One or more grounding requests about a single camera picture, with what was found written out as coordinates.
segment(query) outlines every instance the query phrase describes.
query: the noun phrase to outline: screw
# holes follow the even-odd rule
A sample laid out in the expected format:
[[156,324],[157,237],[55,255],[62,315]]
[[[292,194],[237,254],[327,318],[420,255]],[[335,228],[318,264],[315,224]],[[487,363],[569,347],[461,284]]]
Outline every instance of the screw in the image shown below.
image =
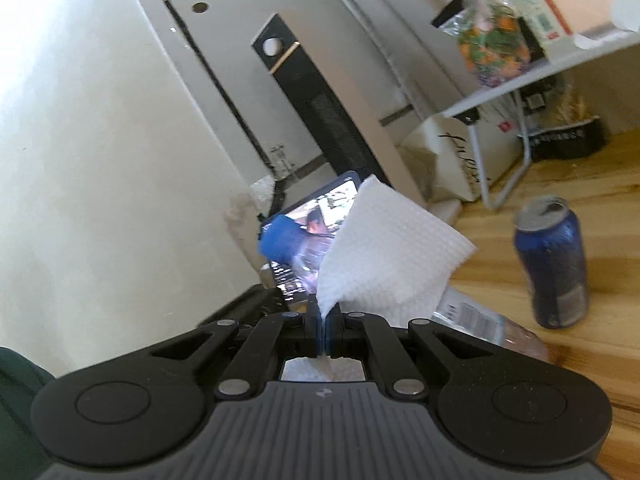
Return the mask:
[[205,2],[198,2],[197,4],[193,4],[191,10],[193,10],[193,12],[195,12],[196,14],[201,14],[209,10],[209,4]]
[[218,391],[225,395],[242,395],[249,391],[251,385],[243,379],[227,379],[218,385]]
[[394,383],[394,390],[403,395],[417,395],[424,390],[424,384],[418,379],[400,379]]
[[282,51],[282,40],[269,38],[262,44],[262,51],[269,57],[277,56]]

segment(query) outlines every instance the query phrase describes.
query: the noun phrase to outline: bottle label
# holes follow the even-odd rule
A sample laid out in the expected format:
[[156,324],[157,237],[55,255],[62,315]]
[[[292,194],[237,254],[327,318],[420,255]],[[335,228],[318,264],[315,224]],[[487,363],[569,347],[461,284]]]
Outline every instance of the bottle label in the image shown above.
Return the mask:
[[589,307],[586,288],[578,283],[569,292],[556,298],[558,302],[559,326],[571,326],[580,321]]
[[452,288],[446,290],[431,319],[495,345],[504,339],[503,316]]
[[572,34],[553,0],[514,0],[514,6],[543,45]]

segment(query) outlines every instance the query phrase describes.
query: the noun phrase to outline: white paper towel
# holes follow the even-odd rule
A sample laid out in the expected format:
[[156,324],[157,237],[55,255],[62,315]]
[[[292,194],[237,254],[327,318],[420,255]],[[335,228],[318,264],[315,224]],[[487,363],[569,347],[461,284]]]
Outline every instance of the white paper towel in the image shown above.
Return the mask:
[[[322,261],[317,294],[322,318],[336,303],[344,312],[383,316],[391,326],[430,318],[451,273],[474,251],[455,229],[370,176]],[[362,378],[353,363],[328,358],[287,362],[282,377]]]

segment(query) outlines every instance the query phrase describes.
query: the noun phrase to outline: aluminum can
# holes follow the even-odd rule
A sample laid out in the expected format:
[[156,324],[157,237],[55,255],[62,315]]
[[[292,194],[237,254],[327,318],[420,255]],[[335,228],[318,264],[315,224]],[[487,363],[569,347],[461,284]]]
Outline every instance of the aluminum can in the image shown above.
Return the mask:
[[538,324],[565,328],[580,321],[589,308],[589,292],[578,217],[565,200],[547,195],[524,206],[515,227],[514,244]]

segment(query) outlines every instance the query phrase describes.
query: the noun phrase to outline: round hole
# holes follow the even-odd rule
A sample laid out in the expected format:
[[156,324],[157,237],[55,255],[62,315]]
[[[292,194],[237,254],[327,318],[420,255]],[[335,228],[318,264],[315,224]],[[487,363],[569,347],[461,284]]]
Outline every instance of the round hole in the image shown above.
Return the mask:
[[191,7],[191,9],[193,9],[193,12],[201,14],[202,12],[206,12],[207,10],[209,10],[209,4],[205,2],[198,2],[197,4],[193,4],[193,7]]
[[560,204],[558,202],[553,202],[553,203],[549,204],[548,206],[546,206],[546,209],[543,212],[543,215],[546,215],[548,213],[558,213],[559,211],[564,211],[564,204]]

